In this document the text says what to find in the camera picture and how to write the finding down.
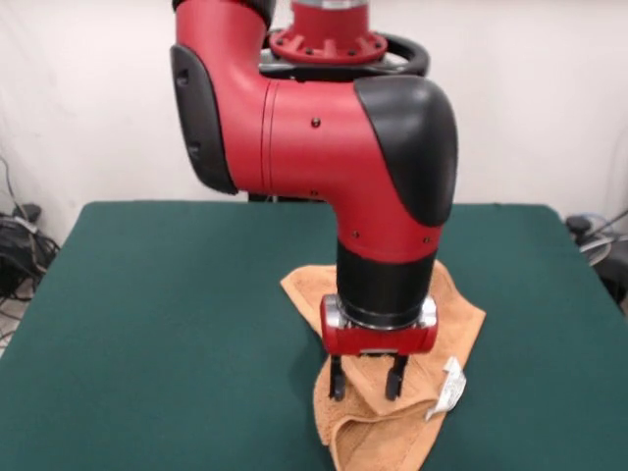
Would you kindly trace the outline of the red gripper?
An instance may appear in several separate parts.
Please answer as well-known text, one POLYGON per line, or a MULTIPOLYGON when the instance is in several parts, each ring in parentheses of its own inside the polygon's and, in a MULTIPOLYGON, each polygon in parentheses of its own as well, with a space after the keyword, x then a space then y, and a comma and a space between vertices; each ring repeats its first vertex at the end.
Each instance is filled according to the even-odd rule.
POLYGON ((320 304, 320 324, 323 345, 330 356, 329 398, 342 401, 345 395, 345 374, 341 356, 367 354, 398 354, 387 375, 386 398, 401 396, 407 355, 432 350, 438 334, 438 308, 428 295, 417 320, 408 327, 382 330, 360 326, 344 312, 337 295, 324 295, 320 304))

